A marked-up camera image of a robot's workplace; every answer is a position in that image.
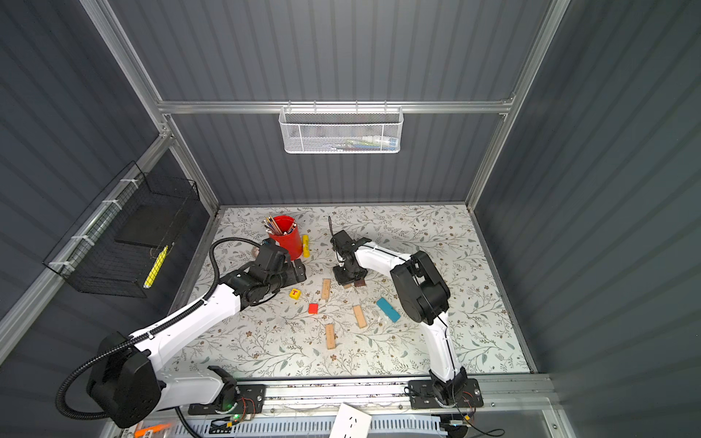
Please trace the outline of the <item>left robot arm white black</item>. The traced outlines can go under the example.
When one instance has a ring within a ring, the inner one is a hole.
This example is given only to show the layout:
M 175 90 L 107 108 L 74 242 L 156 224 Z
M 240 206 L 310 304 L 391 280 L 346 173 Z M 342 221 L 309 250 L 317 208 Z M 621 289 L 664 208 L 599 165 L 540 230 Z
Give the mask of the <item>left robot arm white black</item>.
M 115 332 L 100 343 L 95 357 L 73 370 L 58 387 L 57 411 L 73 420 L 110 419 L 120 428 L 140 423 L 152 412 L 184 405 L 209 405 L 218 414 L 239 414 L 245 401 L 237 380 L 222 367 L 183 375 L 164 366 L 184 347 L 225 319 L 261 306 L 283 288 L 307 278 L 301 260 L 271 238 L 249 240 L 257 256 L 226 274 L 221 273 L 211 244 L 208 257 L 214 272 L 210 288 L 195 301 L 129 336 Z

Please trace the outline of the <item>teal block plank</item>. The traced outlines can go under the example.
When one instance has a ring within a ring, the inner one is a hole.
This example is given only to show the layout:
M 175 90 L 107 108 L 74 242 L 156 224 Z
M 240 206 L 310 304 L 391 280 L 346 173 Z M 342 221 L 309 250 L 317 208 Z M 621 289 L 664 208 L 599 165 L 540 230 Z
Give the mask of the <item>teal block plank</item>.
M 396 323 L 400 319 L 400 313 L 384 297 L 378 299 L 376 305 L 393 323 Z

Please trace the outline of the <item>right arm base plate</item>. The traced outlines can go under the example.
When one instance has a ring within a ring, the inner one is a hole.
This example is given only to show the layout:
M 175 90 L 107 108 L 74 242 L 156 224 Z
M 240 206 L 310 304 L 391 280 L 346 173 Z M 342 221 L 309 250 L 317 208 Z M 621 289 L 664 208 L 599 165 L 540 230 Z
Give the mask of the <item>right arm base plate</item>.
M 475 410 L 484 406 L 484 400 L 478 381 L 467 379 L 461 386 L 448 385 L 439 387 L 438 381 L 413 380 L 405 386 L 405 395 L 409 397 L 414 410 L 442 408 L 459 408 Z

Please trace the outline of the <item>wood block plank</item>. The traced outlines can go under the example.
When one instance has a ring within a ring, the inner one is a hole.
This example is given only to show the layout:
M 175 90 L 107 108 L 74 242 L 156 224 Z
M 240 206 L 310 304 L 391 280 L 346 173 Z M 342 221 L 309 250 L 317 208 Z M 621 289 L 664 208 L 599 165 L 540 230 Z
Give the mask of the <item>wood block plank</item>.
M 331 290 L 332 290 L 332 280 L 330 278 L 323 279 L 322 289 L 321 289 L 321 299 L 322 300 L 329 300 Z
M 366 321 L 366 319 L 365 319 L 365 317 L 364 317 L 363 309 L 361 308 L 361 306 L 360 306 L 360 305 L 356 305 L 356 306 L 354 306 L 354 307 L 352 308 L 352 310 L 353 310 L 353 315 L 354 315 L 354 317 L 355 317 L 355 319 L 356 319 L 356 322 L 357 322 L 357 324 L 358 324 L 358 327 L 359 327 L 360 329 L 366 328 L 366 327 L 367 327 L 367 321 Z
M 328 350 L 334 350 L 336 348 L 336 335 L 334 330 L 334 324 L 327 324 L 324 328 L 326 347 Z

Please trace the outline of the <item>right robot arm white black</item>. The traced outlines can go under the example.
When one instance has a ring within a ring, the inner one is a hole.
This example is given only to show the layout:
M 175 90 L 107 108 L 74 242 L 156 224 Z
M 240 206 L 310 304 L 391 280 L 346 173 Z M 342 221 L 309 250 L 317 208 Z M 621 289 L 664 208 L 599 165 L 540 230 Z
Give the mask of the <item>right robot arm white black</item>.
M 394 252 L 366 237 L 354 240 L 343 230 L 330 242 L 338 261 L 333 273 L 340 285 L 363 280 L 370 270 L 392 279 L 403 311 L 419 324 L 425 338 L 434 397 L 441 405 L 454 405 L 467 383 L 467 371 L 456 356 L 449 327 L 451 293 L 429 255 Z

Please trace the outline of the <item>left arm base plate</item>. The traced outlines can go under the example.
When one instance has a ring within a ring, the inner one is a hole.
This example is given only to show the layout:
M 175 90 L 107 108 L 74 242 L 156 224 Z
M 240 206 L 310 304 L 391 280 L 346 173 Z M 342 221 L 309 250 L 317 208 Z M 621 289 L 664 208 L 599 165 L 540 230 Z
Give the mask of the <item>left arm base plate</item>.
M 189 415 L 254 415 L 261 414 L 266 401 L 267 387 L 263 384 L 237 385 L 237 388 L 224 388 L 223 394 L 213 403 L 193 403 L 188 407 Z

